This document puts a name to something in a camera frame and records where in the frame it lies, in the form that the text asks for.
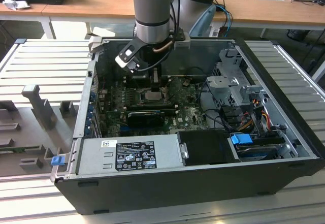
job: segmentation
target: label sticker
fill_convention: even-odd
[[[153,141],[116,143],[117,171],[131,171],[157,168]]]
[[[102,147],[115,147],[117,140],[103,140]]]

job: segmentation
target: blue cable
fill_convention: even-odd
[[[227,18],[228,18],[228,27],[227,27],[227,31],[226,31],[226,33],[224,35],[224,37],[227,37],[227,34],[228,34],[229,30],[230,30],[230,15],[229,15],[229,12],[225,8],[223,8],[222,6],[216,5],[216,7],[222,9],[226,13],[226,15],[227,15]]]

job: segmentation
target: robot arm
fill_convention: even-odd
[[[115,58],[121,68],[132,73],[144,72],[156,67],[168,57],[177,36],[174,34],[171,37],[170,34],[172,2],[173,0],[134,0],[137,37],[129,42]],[[140,50],[145,50],[143,52],[145,55],[135,57]],[[139,59],[147,62],[149,66],[139,69]]]

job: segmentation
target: wooden desk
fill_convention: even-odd
[[[325,7],[300,2],[267,0],[225,0],[233,15],[232,26],[256,28],[310,29],[325,28]],[[2,20],[41,22],[48,38],[55,38],[51,21],[134,23],[133,0],[64,0],[63,5],[32,4],[31,9],[11,11],[0,5]],[[225,15],[216,13],[213,27],[219,29]]]
[[[50,17],[135,17],[133,0],[64,0],[62,5],[47,5],[42,14]]]
[[[316,3],[270,1],[270,0],[225,0],[226,8],[235,23],[325,26],[325,7]],[[214,21],[224,21],[224,14],[217,13]]]

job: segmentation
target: circuit board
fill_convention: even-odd
[[[207,129],[206,120],[197,105],[197,94],[196,85],[183,77],[170,79],[157,93],[151,93],[150,88],[128,87],[125,82],[115,82],[107,89],[106,96],[102,96],[103,135],[164,135]],[[132,128],[127,124],[127,115],[133,110],[164,112],[165,121],[162,126]]]

